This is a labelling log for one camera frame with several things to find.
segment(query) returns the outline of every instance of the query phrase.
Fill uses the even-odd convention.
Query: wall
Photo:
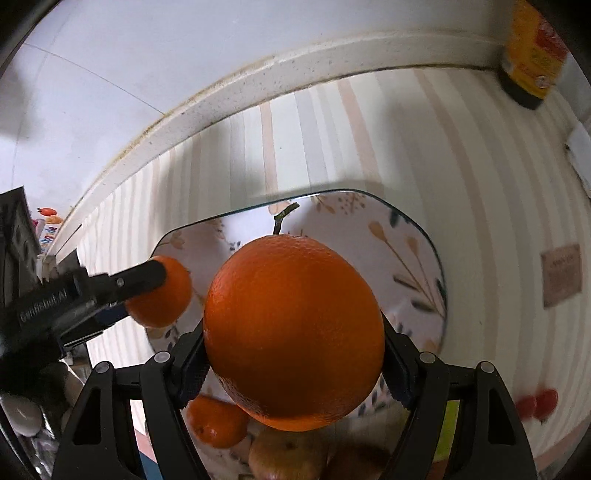
[[[66,216],[163,114],[277,52],[380,30],[503,39],[511,0],[63,0],[0,79],[0,190]]]
[[[577,118],[582,122],[589,120],[591,116],[591,85],[572,55],[568,56],[564,64],[557,85]]]

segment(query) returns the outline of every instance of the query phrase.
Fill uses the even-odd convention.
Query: small orange
[[[125,302],[125,308],[136,322],[144,327],[162,328],[173,324],[191,302],[191,275],[181,262],[171,257],[156,255],[166,269],[164,284]]]
[[[246,436],[248,415],[234,404],[198,395],[187,406],[187,422],[203,443],[230,448]]]

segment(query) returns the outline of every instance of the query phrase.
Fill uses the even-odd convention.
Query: decorative plate
[[[314,238],[335,250],[364,277],[387,319],[421,351],[437,353],[446,324],[447,296],[441,263],[427,234],[407,215],[369,193],[331,190],[252,207],[203,220],[168,233],[154,255],[177,258],[190,272],[193,300],[165,329],[148,329],[156,352],[201,321],[210,283],[222,264],[256,238],[273,232],[273,216],[290,203],[300,207],[283,220],[281,232]],[[231,401],[210,371],[203,392]],[[347,417],[329,426],[333,439],[360,437],[393,449],[404,426],[404,409],[380,377],[370,396]],[[260,425],[253,422],[250,443]],[[249,478],[244,452],[214,450],[196,441],[212,478]],[[248,446],[239,444],[238,450]]]

